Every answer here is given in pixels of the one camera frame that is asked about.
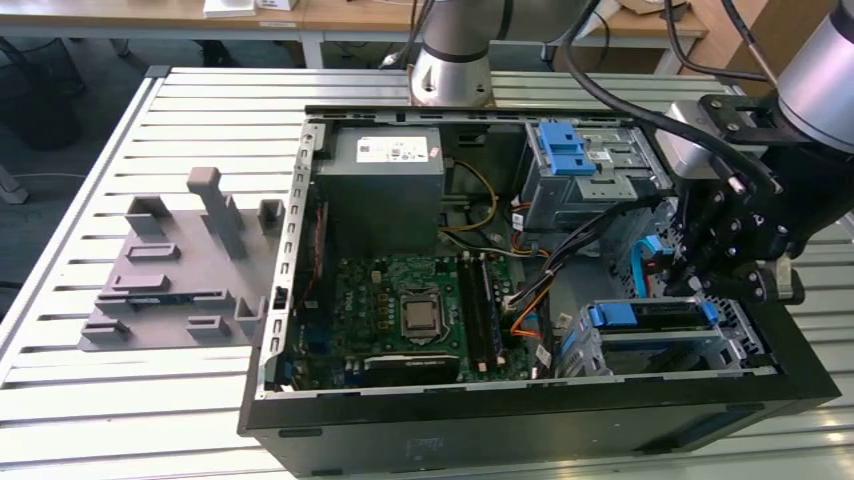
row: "sticker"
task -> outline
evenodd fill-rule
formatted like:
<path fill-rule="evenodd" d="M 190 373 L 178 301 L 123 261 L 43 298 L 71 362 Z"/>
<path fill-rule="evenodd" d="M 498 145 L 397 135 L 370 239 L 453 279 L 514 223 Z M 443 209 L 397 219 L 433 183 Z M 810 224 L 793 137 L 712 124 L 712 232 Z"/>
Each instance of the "sticker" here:
<path fill-rule="evenodd" d="M 269 28 L 297 28 L 294 22 L 258 22 L 262 27 Z"/>
<path fill-rule="evenodd" d="M 562 313 L 561 316 L 558 317 L 558 321 L 554 322 L 554 326 L 558 329 L 567 329 L 570 328 L 571 321 L 573 321 L 573 315 L 567 315 L 566 313 Z"/>
<path fill-rule="evenodd" d="M 549 350 L 546 350 L 546 347 L 542 345 L 537 347 L 537 359 L 546 365 L 546 368 L 551 366 L 551 353 L 549 353 Z"/>
<path fill-rule="evenodd" d="M 513 229 L 518 230 L 519 232 L 525 230 L 525 215 L 519 213 L 514 213 L 511 219 L 513 219 Z"/>
<path fill-rule="evenodd" d="M 427 161 L 427 137 L 362 137 L 357 143 L 357 163 Z"/>
<path fill-rule="evenodd" d="M 599 160 L 601 162 L 610 162 L 611 161 L 611 154 L 609 153 L 607 150 L 601 150 L 598 152 L 587 152 L 587 159 L 590 160 Z"/>

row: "cable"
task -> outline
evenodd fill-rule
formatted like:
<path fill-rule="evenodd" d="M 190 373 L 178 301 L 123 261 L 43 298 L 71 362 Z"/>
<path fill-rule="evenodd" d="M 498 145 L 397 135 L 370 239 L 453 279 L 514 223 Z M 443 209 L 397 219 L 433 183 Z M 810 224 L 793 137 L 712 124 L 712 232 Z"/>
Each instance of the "cable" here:
<path fill-rule="evenodd" d="M 493 185 L 490 184 L 486 177 L 481 174 L 481 172 L 475 170 L 475 167 L 473 167 L 469 163 L 463 162 L 462 160 L 454 160 L 454 163 L 462 165 L 466 168 L 466 170 L 469 170 L 471 174 L 475 177 L 478 177 L 478 180 L 481 180 L 481 183 L 483 183 L 483 186 L 490 191 L 490 200 L 493 205 L 490 207 L 490 213 L 486 216 L 486 218 L 481 220 L 478 223 L 473 223 L 470 225 L 461 225 L 455 227 L 442 227 L 439 229 L 439 231 L 442 232 L 469 232 L 471 230 L 483 228 L 486 225 L 490 224 L 490 222 L 495 218 L 495 212 L 498 212 L 498 196 L 495 195 L 495 189 L 493 188 Z"/>
<path fill-rule="evenodd" d="M 430 12 L 437 3 L 437 0 L 425 0 L 422 11 L 418 15 L 418 20 L 415 19 L 415 10 L 418 9 L 418 0 L 413 0 L 413 10 L 410 12 L 410 37 L 407 38 L 406 45 L 401 49 L 401 51 L 393 53 L 386 56 L 383 59 L 379 69 L 385 70 L 386 68 L 397 65 L 401 59 L 406 59 L 410 54 L 410 50 L 413 49 L 413 45 L 415 44 L 415 39 L 418 35 L 421 35 L 422 28 L 425 27 L 425 22 L 427 21 L 427 17 L 430 16 Z"/>
<path fill-rule="evenodd" d="M 591 70 L 599 70 L 602 68 L 602 64 L 605 63 L 605 58 L 609 56 L 609 52 L 611 50 L 611 26 L 609 22 L 605 20 L 605 17 L 599 15 L 599 12 L 595 10 L 593 14 L 599 17 L 602 21 L 602 26 L 605 27 L 605 47 L 602 47 L 602 52 L 599 53 L 599 61 L 597 62 L 595 67 Z"/>
<path fill-rule="evenodd" d="M 478 246 L 467 243 L 462 238 L 459 238 L 451 232 L 439 232 L 439 233 L 442 233 L 442 235 L 445 235 L 449 238 L 449 240 L 451 240 L 451 242 L 454 242 L 457 244 L 457 246 L 463 248 L 465 250 L 474 250 L 474 251 L 478 251 L 478 252 L 497 253 L 499 255 L 505 255 L 506 257 L 515 257 L 515 258 L 529 258 L 529 256 L 530 256 L 530 255 L 523 255 L 521 253 L 509 252 L 507 250 L 502 250 L 501 248 L 478 247 Z"/>
<path fill-rule="evenodd" d="M 754 82 L 768 82 L 768 78 L 761 73 L 752 72 L 733 72 L 722 68 L 709 67 L 700 65 L 691 61 L 685 52 L 682 51 L 682 45 L 679 44 L 679 37 L 677 34 L 677 23 L 674 19 L 674 6 L 673 0 L 665 0 L 665 22 L 667 23 L 667 37 L 670 38 L 670 49 L 679 59 L 679 63 L 685 68 L 694 70 L 696 72 L 705 73 L 708 75 L 717 75 L 720 77 L 737 78 L 741 80 L 752 80 Z"/>
<path fill-rule="evenodd" d="M 742 16 L 738 14 L 738 9 L 733 4 L 733 0 L 721 0 L 721 4 L 724 5 L 724 10 L 726 10 L 726 15 L 730 17 L 730 21 L 733 22 L 733 26 L 736 30 L 738 30 L 738 34 L 742 36 L 745 43 L 748 44 L 748 51 L 753 56 L 753 59 L 757 61 L 757 65 L 760 69 L 765 73 L 765 78 L 768 81 L 777 87 L 777 75 L 774 75 L 774 70 L 772 70 L 772 65 L 765 58 L 765 53 L 762 52 L 762 48 L 760 47 L 760 43 L 757 42 L 757 38 L 750 33 L 750 28 L 742 19 Z"/>
<path fill-rule="evenodd" d="M 650 196 L 641 200 L 635 200 L 634 202 L 618 203 L 573 230 L 558 248 L 551 252 L 549 259 L 543 264 L 541 276 L 534 280 L 529 287 L 517 292 L 506 300 L 507 305 L 515 305 L 519 303 L 539 290 L 546 282 L 550 282 L 554 279 L 558 271 L 566 265 L 566 258 L 590 245 L 602 236 L 605 228 L 607 228 L 610 221 L 617 218 L 618 215 L 639 208 L 651 208 L 658 205 L 661 200 L 661 197 Z"/>
<path fill-rule="evenodd" d="M 563 40 L 563 54 L 567 61 L 567 69 L 575 78 L 575 81 L 582 88 L 590 93 L 590 95 L 599 100 L 606 106 L 627 113 L 642 122 L 649 123 L 655 128 L 673 133 L 674 135 L 685 138 L 691 143 L 696 143 L 701 147 L 706 148 L 714 155 L 717 155 L 726 167 L 736 168 L 745 176 L 756 182 L 756 187 L 764 190 L 766 193 L 774 192 L 777 184 L 772 179 L 769 172 L 762 166 L 750 160 L 744 153 L 721 140 L 710 133 L 694 128 L 693 126 L 682 123 L 678 120 L 662 115 L 658 112 L 647 110 L 646 108 L 627 102 L 622 98 L 617 97 L 602 86 L 593 81 L 587 74 L 579 69 L 573 58 L 573 40 L 578 37 L 578 34 L 585 26 L 585 22 L 593 11 L 599 5 L 599 0 L 593 0 L 587 3 L 581 15 L 575 20 L 575 24 L 570 28 L 570 32 Z"/>
<path fill-rule="evenodd" d="M 20 175 L 12 175 L 12 178 L 22 177 L 74 177 L 74 178 L 86 178 L 86 175 L 80 175 L 76 173 L 23 173 Z"/>
<path fill-rule="evenodd" d="M 4 280 L 0 280 L 0 288 L 8 288 L 11 290 L 20 290 L 22 288 L 24 288 L 24 284 L 20 282 L 7 282 Z"/>
<path fill-rule="evenodd" d="M 522 314 L 517 317 L 517 321 L 513 323 L 513 326 L 510 327 L 510 334 L 511 335 L 525 336 L 525 337 L 538 337 L 539 338 L 539 334 L 538 333 L 530 332 L 527 330 L 519 330 L 519 326 L 522 325 L 522 322 L 525 321 L 525 317 L 529 316 L 529 313 L 531 313 L 531 310 L 534 310 L 534 308 L 537 307 L 539 302 L 546 297 L 546 294 L 549 293 L 550 289 L 551 289 L 551 283 L 539 292 L 539 295 L 537 295 L 537 298 L 530 303 L 527 308 L 525 310 L 522 310 Z"/>

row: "black cable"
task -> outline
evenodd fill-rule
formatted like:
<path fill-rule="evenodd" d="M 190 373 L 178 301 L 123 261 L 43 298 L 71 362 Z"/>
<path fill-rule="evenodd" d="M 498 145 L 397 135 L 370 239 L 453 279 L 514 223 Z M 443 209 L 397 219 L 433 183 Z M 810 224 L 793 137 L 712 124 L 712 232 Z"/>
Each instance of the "black cable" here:
<path fill-rule="evenodd" d="M 753 33 L 750 32 L 750 28 L 745 23 L 745 19 L 742 19 L 742 16 L 738 14 L 738 9 L 733 4 L 733 0 L 721 0 L 721 4 L 724 5 L 724 10 L 726 11 L 726 15 L 730 17 L 733 26 L 736 27 L 736 30 L 738 30 L 738 34 L 742 36 L 742 39 L 745 40 L 748 45 L 756 45 L 757 38 L 753 36 Z"/>
<path fill-rule="evenodd" d="M 665 0 L 665 22 L 667 23 L 667 37 L 670 39 L 670 49 L 679 59 L 679 63 L 685 68 L 694 70 L 696 72 L 705 73 L 706 75 L 717 75 L 720 77 L 736 78 L 740 80 L 752 80 L 754 82 L 768 82 L 768 78 L 761 73 L 753 72 L 733 72 L 722 68 L 709 67 L 700 65 L 691 61 L 682 51 L 682 45 L 679 44 L 679 36 L 677 35 L 677 24 L 674 19 L 674 7 L 673 0 Z"/>
<path fill-rule="evenodd" d="M 419 15 L 418 15 L 418 20 L 415 19 L 415 10 L 418 6 L 418 0 L 413 0 L 413 2 L 414 2 L 413 11 L 410 12 L 410 37 L 407 38 L 403 49 L 397 53 L 397 55 L 399 56 L 395 59 L 394 63 L 389 65 L 383 65 L 381 63 L 381 66 L 379 66 L 381 70 L 397 65 L 397 63 L 401 61 L 402 58 L 403 59 L 409 58 L 410 50 L 413 49 L 413 45 L 415 44 L 415 39 L 418 38 L 418 35 L 422 32 L 422 28 L 425 27 L 425 22 L 427 21 L 427 17 L 430 16 L 430 11 L 433 10 L 437 0 L 425 0 L 425 4 L 422 5 L 422 11 L 419 12 Z"/>
<path fill-rule="evenodd" d="M 605 59 L 609 56 L 609 52 L 611 50 L 611 26 L 605 20 L 605 17 L 599 15 L 599 12 L 594 10 L 593 14 L 599 17 L 599 20 L 602 20 L 602 26 L 605 27 L 605 47 L 602 47 L 602 52 L 599 53 L 599 61 L 597 62 L 597 66 L 593 68 L 593 70 L 599 70 L 602 68 L 602 65 L 605 64 Z"/>
<path fill-rule="evenodd" d="M 418 0 L 413 0 L 413 10 L 410 11 L 410 37 L 415 30 L 415 12 L 418 11 Z"/>
<path fill-rule="evenodd" d="M 554 252 L 551 252 L 551 256 L 549 257 L 549 261 L 546 262 L 546 268 L 554 270 L 554 266 L 563 260 L 567 254 L 574 253 L 585 245 L 579 247 L 582 234 L 589 232 L 591 234 L 602 233 L 602 231 L 609 227 L 610 222 L 622 214 L 630 212 L 631 210 L 639 210 L 642 208 L 653 208 L 662 201 L 662 197 L 659 196 L 649 196 L 634 202 L 622 202 L 609 208 L 605 212 L 599 213 L 595 217 L 587 220 L 573 232 L 567 235 L 567 238 L 563 240 L 558 248 L 555 248 Z"/>
<path fill-rule="evenodd" d="M 573 40 L 578 37 L 582 31 L 586 20 L 593 15 L 599 0 L 593 0 L 587 3 L 581 15 L 575 20 L 575 24 L 570 28 L 570 32 L 563 40 L 563 50 L 567 61 L 567 69 L 575 78 L 575 81 L 582 88 L 599 100 L 606 106 L 614 110 L 627 113 L 642 122 L 649 123 L 655 128 L 673 133 L 674 135 L 685 138 L 691 143 L 696 143 L 706 150 L 709 150 L 721 160 L 726 167 L 738 170 L 753 182 L 756 182 L 757 189 L 766 193 L 774 192 L 777 185 L 772 179 L 769 172 L 762 166 L 749 159 L 744 153 L 741 153 L 733 146 L 721 140 L 710 133 L 694 128 L 693 126 L 682 123 L 678 120 L 662 115 L 653 110 L 649 110 L 631 102 L 627 102 L 622 98 L 617 97 L 602 86 L 593 81 L 587 74 L 578 68 L 575 59 L 573 58 Z"/>

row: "metal extrusion table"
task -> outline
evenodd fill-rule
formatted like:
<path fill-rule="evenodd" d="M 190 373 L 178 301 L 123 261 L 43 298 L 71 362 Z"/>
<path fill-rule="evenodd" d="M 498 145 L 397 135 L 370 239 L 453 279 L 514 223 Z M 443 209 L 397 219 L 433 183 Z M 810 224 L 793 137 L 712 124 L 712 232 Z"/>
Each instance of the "metal extrusion table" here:
<path fill-rule="evenodd" d="M 725 91 L 704 77 L 599 79 L 658 110 Z M 494 84 L 502 107 L 597 107 L 567 75 L 497 73 Z M 248 347 L 84 353 L 76 350 L 80 328 L 128 232 L 122 214 L 135 194 L 160 194 L 170 209 L 200 208 L 186 193 L 186 174 L 215 166 L 240 208 L 262 198 L 286 200 L 303 107 L 406 100 L 399 72 L 174 69 L 166 78 L 146 78 L 0 324 L 4 480 L 286 478 L 255 440 L 235 433 Z M 796 264 L 809 292 L 792 312 L 842 398 L 765 421 L 691 455 L 425 472 L 418 478 L 852 478 L 849 231 L 824 231 Z"/>

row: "barcode label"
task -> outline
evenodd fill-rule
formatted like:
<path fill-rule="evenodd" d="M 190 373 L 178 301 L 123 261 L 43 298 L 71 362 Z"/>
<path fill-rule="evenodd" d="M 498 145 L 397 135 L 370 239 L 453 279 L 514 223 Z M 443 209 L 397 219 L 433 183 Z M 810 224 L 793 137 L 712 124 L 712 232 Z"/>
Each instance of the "barcode label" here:
<path fill-rule="evenodd" d="M 519 213 L 514 213 L 511 219 L 513 219 L 513 229 L 518 231 L 525 230 L 525 215 L 521 215 Z"/>
<path fill-rule="evenodd" d="M 549 350 L 546 350 L 546 347 L 542 345 L 537 347 L 537 359 L 546 367 L 551 366 L 551 353 L 549 353 Z"/>
<path fill-rule="evenodd" d="M 607 150 L 601 150 L 601 151 L 597 151 L 597 152 L 587 152 L 587 158 L 590 160 L 599 160 L 601 162 L 610 161 L 611 160 L 611 154 L 609 153 Z"/>

